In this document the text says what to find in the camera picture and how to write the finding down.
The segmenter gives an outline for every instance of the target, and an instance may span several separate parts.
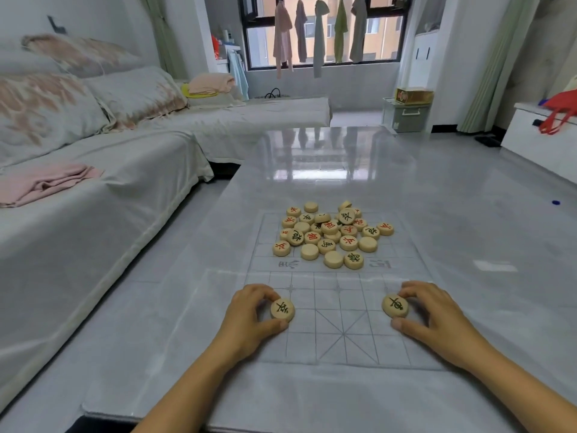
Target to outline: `sofa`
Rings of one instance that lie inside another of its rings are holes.
[[[0,182],[48,164],[103,172],[0,208],[0,412],[213,178],[209,161],[240,164],[267,130],[329,121],[322,98],[195,109],[168,73],[111,43],[0,40]]]

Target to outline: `hand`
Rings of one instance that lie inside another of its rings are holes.
[[[469,370],[482,354],[493,348],[465,317],[457,303],[435,284],[404,282],[402,298],[418,298],[429,312],[429,327],[408,319],[394,318],[391,326],[434,350],[450,363]]]
[[[276,301],[279,298],[272,287],[264,284],[249,284],[234,294],[212,342],[212,346],[230,362],[231,367],[253,354],[264,339],[289,327],[284,319],[258,321],[256,308],[260,301]]]

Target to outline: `window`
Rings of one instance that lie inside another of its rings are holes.
[[[369,18],[366,21],[366,34],[374,35],[375,33],[379,33],[379,22],[380,18]]]
[[[265,70],[276,67],[272,55],[275,42],[275,9],[279,0],[238,0],[241,21],[245,32],[247,67],[249,70]],[[295,22],[299,0],[285,0],[285,6]],[[307,38],[307,64],[311,64],[314,52],[314,34],[316,16],[314,6],[317,0],[302,0],[305,5],[305,37]],[[328,4],[329,13],[322,17],[325,40],[325,63],[334,64],[334,37],[336,14],[339,0],[323,0]],[[353,44],[355,16],[350,12],[354,0],[344,0],[349,32],[344,36],[343,64],[351,64],[349,59]],[[395,0],[366,0],[369,6],[366,34],[364,41],[364,58],[361,63],[378,63],[399,61],[402,43],[405,36],[410,0],[398,4]],[[292,42],[292,63],[299,66],[297,31],[290,31]]]

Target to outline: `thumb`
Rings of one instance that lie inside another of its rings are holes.
[[[289,326],[284,319],[269,319],[257,325],[257,333],[261,340],[285,331]]]
[[[431,330],[414,320],[393,318],[393,320],[391,320],[391,327],[413,339],[417,339],[419,342],[428,344]]]

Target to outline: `cardboard box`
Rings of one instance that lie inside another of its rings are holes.
[[[429,104],[435,93],[425,88],[397,88],[395,100],[403,104]]]

